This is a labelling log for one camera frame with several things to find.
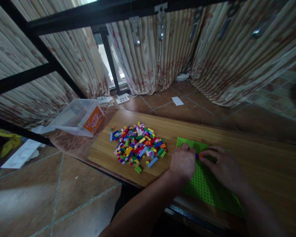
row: plastic storage box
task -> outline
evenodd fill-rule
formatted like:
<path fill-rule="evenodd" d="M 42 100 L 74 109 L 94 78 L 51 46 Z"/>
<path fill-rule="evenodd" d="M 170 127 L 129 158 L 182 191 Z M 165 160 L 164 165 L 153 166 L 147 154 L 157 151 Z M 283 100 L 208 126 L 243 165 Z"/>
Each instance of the plastic storage box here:
<path fill-rule="evenodd" d="M 49 124 L 73 135 L 93 137 L 104 113 L 96 99 L 74 99 Z"/>

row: curtain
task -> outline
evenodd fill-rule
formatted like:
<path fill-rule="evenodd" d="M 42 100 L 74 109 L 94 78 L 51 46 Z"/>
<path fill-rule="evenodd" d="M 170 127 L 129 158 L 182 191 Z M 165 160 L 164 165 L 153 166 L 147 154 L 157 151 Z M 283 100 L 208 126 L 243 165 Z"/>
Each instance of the curtain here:
<path fill-rule="evenodd" d="M 108 94 L 109 76 L 90 28 L 47 35 L 42 39 L 89 98 Z M 45 63 L 47 60 L 0 7 L 0 79 Z M 74 91 L 53 72 L 0 95 L 0 118 L 25 128 L 46 124 L 74 98 L 77 98 Z"/>
<path fill-rule="evenodd" d="M 194 12 L 193 9 L 187 9 L 166 13 L 163 41 L 159 41 L 157 35 L 157 16 L 141 17 L 140 47 L 134 45 L 129 20 L 106 24 L 133 93 L 151 95 L 155 91 L 163 91 L 179 75 L 192 53 L 201 28 L 198 24 L 196 36 L 193 42 L 189 42 Z"/>
<path fill-rule="evenodd" d="M 271 1 L 246 1 L 217 41 L 228 2 L 206 8 L 203 28 L 189 72 L 191 83 L 211 102 L 234 107 L 296 64 L 296 1 L 287 1 L 258 39 L 253 30 Z"/>
<path fill-rule="evenodd" d="M 12 2 L 27 21 L 85 4 L 81 0 Z M 109 95 L 110 77 L 94 41 L 91 27 L 44 35 L 41 39 L 88 98 Z"/>

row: brick wall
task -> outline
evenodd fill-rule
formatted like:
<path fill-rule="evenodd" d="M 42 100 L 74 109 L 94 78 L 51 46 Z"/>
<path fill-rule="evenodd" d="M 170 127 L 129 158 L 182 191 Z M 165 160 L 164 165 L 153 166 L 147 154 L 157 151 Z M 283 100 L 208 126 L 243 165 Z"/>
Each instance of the brick wall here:
<path fill-rule="evenodd" d="M 296 107 L 289 98 L 290 89 L 296 83 L 296 65 L 249 99 L 265 109 L 296 120 Z"/>

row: floor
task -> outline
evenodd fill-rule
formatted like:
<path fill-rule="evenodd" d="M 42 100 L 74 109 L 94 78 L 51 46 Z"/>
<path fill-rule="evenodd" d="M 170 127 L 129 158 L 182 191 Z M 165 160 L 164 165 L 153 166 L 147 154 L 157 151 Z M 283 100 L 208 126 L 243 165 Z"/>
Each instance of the floor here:
<path fill-rule="evenodd" d="M 184 105 L 176 106 L 178 96 Z M 296 122 L 250 103 L 223 108 L 189 82 L 115 108 L 247 132 L 296 144 Z M 56 148 L 19 170 L 0 170 L 0 236 L 98 236 L 108 225 L 120 184 Z"/>

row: green baseplate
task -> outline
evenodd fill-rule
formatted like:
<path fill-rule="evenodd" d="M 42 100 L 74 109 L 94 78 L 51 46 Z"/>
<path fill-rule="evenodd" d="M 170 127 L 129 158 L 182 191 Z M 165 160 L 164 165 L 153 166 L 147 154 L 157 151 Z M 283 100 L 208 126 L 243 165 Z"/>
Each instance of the green baseplate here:
<path fill-rule="evenodd" d="M 197 154 L 209 147 L 207 144 L 178 137 L 177 147 L 183 143 L 195 148 Z M 213 157 L 206 158 L 211 161 L 215 160 Z M 241 205 L 235 195 L 222 186 L 210 169 L 203 165 L 199 159 L 196 160 L 195 174 L 191 181 L 184 186 L 183 192 L 236 216 L 244 217 Z"/>

